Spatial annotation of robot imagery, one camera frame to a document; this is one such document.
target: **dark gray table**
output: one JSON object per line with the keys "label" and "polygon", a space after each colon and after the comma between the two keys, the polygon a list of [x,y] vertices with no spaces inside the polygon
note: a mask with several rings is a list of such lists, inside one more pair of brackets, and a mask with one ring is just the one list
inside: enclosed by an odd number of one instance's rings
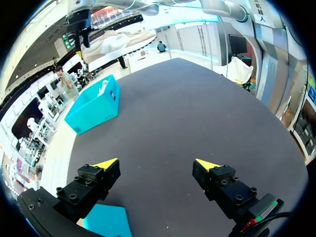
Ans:
{"label": "dark gray table", "polygon": [[[292,210],[308,181],[303,157],[280,121],[254,96],[183,59],[118,80],[119,116],[77,136],[68,182],[86,163],[119,158],[105,204],[126,208],[135,237],[222,237],[234,222],[192,176],[195,158],[229,164],[258,198]],[[283,220],[269,224],[275,231]]]}

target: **cable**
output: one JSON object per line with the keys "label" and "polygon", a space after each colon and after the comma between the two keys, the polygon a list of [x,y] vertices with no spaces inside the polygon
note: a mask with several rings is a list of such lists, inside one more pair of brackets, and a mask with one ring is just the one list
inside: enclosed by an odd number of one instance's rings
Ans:
{"label": "cable", "polygon": [[196,6],[175,6],[175,5],[167,5],[167,4],[163,4],[163,3],[160,3],[160,5],[162,5],[162,6],[170,6],[170,7],[185,7],[185,8],[202,9],[201,7],[196,7]]}
{"label": "cable", "polygon": [[206,31],[207,31],[207,39],[208,39],[208,44],[209,44],[209,51],[210,51],[210,56],[211,56],[211,70],[213,70],[213,54],[212,54],[212,45],[211,45],[211,39],[209,37],[209,32],[208,32],[208,25],[205,24],[206,26]]}
{"label": "cable", "polygon": [[[308,84],[308,60],[306,60],[306,63],[307,63],[306,86],[305,86],[305,92],[304,92],[304,94],[303,94],[302,105],[301,105],[301,108],[300,108],[300,110],[299,110],[299,115],[300,115],[300,112],[301,112],[301,110],[302,110],[302,108],[303,108],[303,105],[304,105],[304,98],[305,98],[305,96],[306,96],[306,90],[307,90],[307,84]],[[293,129],[294,129],[294,130],[295,130],[295,128],[296,128],[297,121],[298,121],[298,118],[296,119],[295,124],[294,124],[294,126],[293,126]]]}
{"label": "cable", "polygon": [[248,233],[249,231],[253,230],[254,228],[262,226],[262,225],[266,224],[267,222],[270,222],[270,221],[275,220],[277,218],[291,217],[292,215],[293,215],[292,212],[281,212],[281,213],[273,214],[273,215],[263,219],[262,221],[257,222],[256,224],[254,224],[253,226],[249,227],[248,229],[240,232],[239,235],[242,236],[242,235]]}
{"label": "cable", "polygon": [[224,36],[225,36],[225,44],[226,44],[226,78],[228,76],[228,43],[227,43],[227,33],[226,33],[226,30],[225,30],[225,26],[224,26],[224,21],[222,19],[221,16],[218,16],[219,19],[221,20],[222,22],[222,25],[223,25],[223,30],[224,30]]}

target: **white cloth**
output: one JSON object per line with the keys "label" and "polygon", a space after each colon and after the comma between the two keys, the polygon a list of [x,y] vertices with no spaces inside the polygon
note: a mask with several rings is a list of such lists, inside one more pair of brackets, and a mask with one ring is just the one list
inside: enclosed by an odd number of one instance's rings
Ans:
{"label": "white cloth", "polygon": [[103,93],[104,93],[104,91],[105,91],[105,87],[107,86],[107,84],[108,84],[108,81],[107,81],[107,80],[104,80],[104,81],[102,82],[102,87],[99,88],[98,97],[99,97],[100,95],[103,95]]}
{"label": "white cloth", "polygon": [[[213,66],[213,71],[226,76],[225,66]],[[236,57],[232,57],[232,61],[228,64],[227,79],[239,83],[246,83],[251,77],[253,66],[247,66],[244,62]]]}

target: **ceiling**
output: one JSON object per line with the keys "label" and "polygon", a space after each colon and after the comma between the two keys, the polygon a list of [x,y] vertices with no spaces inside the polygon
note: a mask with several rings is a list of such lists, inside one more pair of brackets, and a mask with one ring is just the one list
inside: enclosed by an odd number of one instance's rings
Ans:
{"label": "ceiling", "polygon": [[[96,12],[104,7],[105,6],[95,7],[92,12]],[[32,70],[35,67],[35,64],[40,66],[53,60],[53,58],[59,58],[54,42],[66,33],[67,25],[64,25],[65,20],[66,18],[63,17],[57,21],[31,45],[17,64],[6,88],[13,84],[21,76]]]}

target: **teal plastic box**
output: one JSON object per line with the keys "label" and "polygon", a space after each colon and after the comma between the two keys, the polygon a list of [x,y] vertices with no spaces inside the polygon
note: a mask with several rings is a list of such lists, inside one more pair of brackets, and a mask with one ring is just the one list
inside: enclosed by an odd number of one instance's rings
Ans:
{"label": "teal plastic box", "polygon": [[106,237],[132,237],[125,208],[95,204],[83,220],[84,228]]}
{"label": "teal plastic box", "polygon": [[[97,96],[102,82],[108,80],[104,93]],[[66,123],[78,134],[116,117],[119,114],[120,86],[110,75],[85,91],[77,98],[65,117]]]}

